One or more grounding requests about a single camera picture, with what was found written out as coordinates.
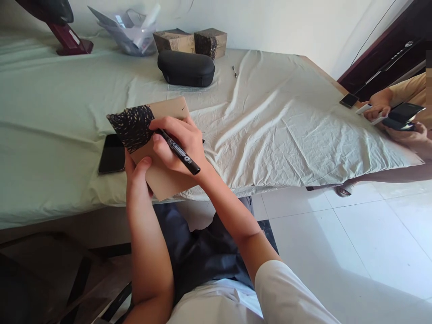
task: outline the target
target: light green sheet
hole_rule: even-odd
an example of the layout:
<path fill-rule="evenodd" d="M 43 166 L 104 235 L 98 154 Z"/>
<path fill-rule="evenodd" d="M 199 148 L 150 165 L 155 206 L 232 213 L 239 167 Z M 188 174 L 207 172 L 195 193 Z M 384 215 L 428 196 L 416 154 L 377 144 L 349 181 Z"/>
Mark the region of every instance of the light green sheet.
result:
<path fill-rule="evenodd" d="M 340 106 L 342 95 L 298 56 L 228 50 L 212 85 L 193 89 L 169 86 L 156 55 L 92 41 L 92 54 L 60 57 L 52 34 L 0 33 L 0 229 L 124 205 L 125 174 L 97 173 L 113 133 L 105 116 L 180 95 L 238 196 L 422 163 Z M 176 198 L 207 199 L 199 187 Z"/>

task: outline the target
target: wall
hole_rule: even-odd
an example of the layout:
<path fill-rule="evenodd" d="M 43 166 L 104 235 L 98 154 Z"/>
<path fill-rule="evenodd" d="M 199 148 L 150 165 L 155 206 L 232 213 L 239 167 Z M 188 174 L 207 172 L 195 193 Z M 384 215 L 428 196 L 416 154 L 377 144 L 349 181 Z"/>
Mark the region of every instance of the wall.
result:
<path fill-rule="evenodd" d="M 363 17 L 357 23 L 357 26 L 343 46 L 338 56 L 337 64 L 329 72 L 334 78 L 339 78 L 351 66 L 354 60 L 357 60 L 413 2 L 413 0 L 395 0 L 392 5 L 393 1 L 380 0 L 369 4 Z"/>
<path fill-rule="evenodd" d="M 134 8 L 137 0 L 69 0 L 75 16 L 72 27 L 91 35 L 99 26 L 87 5 L 101 11 Z M 149 0 L 150 8 L 156 1 Z M 338 78 L 351 64 L 392 0 L 159 0 L 159 29 L 194 32 L 209 27 L 228 33 L 228 47 L 308 56 Z M 14 0 L 0 4 L 0 25 L 48 30 Z"/>

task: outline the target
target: box stack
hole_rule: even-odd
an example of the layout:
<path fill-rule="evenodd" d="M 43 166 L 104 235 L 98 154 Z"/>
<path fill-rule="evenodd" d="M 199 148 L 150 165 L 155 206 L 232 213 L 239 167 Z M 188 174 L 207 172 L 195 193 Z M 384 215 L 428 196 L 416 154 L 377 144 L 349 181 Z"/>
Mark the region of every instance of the box stack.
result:
<path fill-rule="evenodd" d="M 214 28 L 198 31 L 193 34 L 195 51 L 198 54 L 217 59 L 225 55 L 227 34 Z"/>
<path fill-rule="evenodd" d="M 157 31 L 153 33 L 153 37 L 159 53 L 163 50 L 195 53 L 194 36 L 181 29 Z"/>

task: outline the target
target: phone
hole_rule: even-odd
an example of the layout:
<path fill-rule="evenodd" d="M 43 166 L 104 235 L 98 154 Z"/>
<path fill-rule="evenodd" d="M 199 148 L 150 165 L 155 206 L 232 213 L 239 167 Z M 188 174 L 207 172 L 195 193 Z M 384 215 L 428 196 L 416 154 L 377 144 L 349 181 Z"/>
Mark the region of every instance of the phone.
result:
<path fill-rule="evenodd" d="M 358 100 L 359 97 L 356 97 L 352 94 L 347 94 L 341 101 L 339 101 L 339 103 L 347 108 L 352 108 L 352 106 L 354 106 Z"/>
<path fill-rule="evenodd" d="M 401 103 L 399 106 L 394 107 L 388 117 L 401 123 L 409 123 L 415 118 L 420 111 L 425 110 L 425 107 L 415 105 L 413 103 Z"/>
<path fill-rule="evenodd" d="M 99 163 L 99 174 L 113 173 L 125 169 L 125 147 L 117 134 L 105 138 Z"/>
<path fill-rule="evenodd" d="M 395 121 L 391 118 L 386 118 L 381 121 L 381 123 L 387 127 L 393 128 L 394 130 L 398 131 L 414 131 L 415 127 L 414 124 L 408 123 L 401 123 L 399 121 Z"/>

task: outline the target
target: black marker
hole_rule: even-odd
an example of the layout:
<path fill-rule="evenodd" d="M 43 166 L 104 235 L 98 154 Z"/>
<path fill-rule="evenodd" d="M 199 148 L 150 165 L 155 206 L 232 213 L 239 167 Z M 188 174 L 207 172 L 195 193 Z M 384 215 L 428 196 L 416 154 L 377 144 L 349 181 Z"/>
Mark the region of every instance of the black marker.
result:
<path fill-rule="evenodd" d="M 201 171 L 201 168 L 186 154 L 185 151 L 176 143 L 174 140 L 169 137 L 169 135 L 162 129 L 155 130 L 155 133 L 161 135 L 165 141 L 168 143 L 171 151 L 174 152 L 175 155 L 183 162 L 183 164 L 188 168 L 190 173 L 193 175 L 198 174 Z"/>

